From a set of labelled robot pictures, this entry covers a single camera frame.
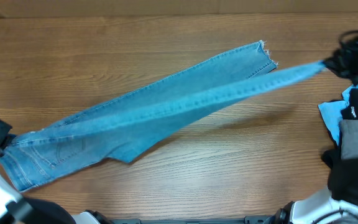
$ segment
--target wood grain surface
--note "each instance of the wood grain surface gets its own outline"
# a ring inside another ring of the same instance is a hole
[[[350,29],[358,13],[0,19],[0,118],[37,130],[260,39],[278,69],[313,62]],[[26,195],[111,218],[273,214],[326,185],[319,154],[333,144],[317,105],[349,85],[324,72],[201,119],[132,164],[103,161]]]

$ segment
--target wooden tabletop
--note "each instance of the wooden tabletop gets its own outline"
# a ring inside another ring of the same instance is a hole
[[[0,19],[0,118],[38,130],[260,39],[278,69],[313,62],[351,29],[358,13]],[[132,164],[103,161],[26,195],[111,218],[273,214],[326,185],[319,154],[333,144],[317,105],[349,85],[322,73],[203,118]]]

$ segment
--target stack of clothes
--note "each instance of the stack of clothes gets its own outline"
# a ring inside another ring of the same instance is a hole
[[[342,93],[343,100],[320,104],[319,110],[334,142],[335,149],[322,155],[322,160],[333,168],[345,159],[358,158],[358,85],[350,86]],[[336,223],[358,223],[352,217]]]

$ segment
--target denim fabric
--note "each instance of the denim fabric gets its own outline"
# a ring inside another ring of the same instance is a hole
[[[104,158],[130,162],[192,122],[250,96],[312,77],[324,65],[315,62],[267,74],[274,68],[262,41],[224,52],[18,136],[0,163],[16,188],[24,191]]]
[[[321,117],[337,146],[339,145],[339,136],[341,133],[339,130],[339,122],[342,121],[341,110],[349,106],[350,92],[353,88],[358,88],[358,85],[352,85],[342,92],[344,100],[318,105]]]

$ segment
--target folded blue cloth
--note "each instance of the folded blue cloth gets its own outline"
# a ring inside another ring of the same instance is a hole
[[[353,88],[358,88],[358,85],[352,85],[343,91],[342,97],[344,100],[318,105],[323,121],[336,145],[339,145],[339,122],[342,120],[341,110],[349,106],[350,92]]]
[[[16,137],[0,158],[20,191],[49,183],[104,158],[131,162],[175,131],[248,97],[319,73],[322,62],[273,73],[255,42],[153,84]]]

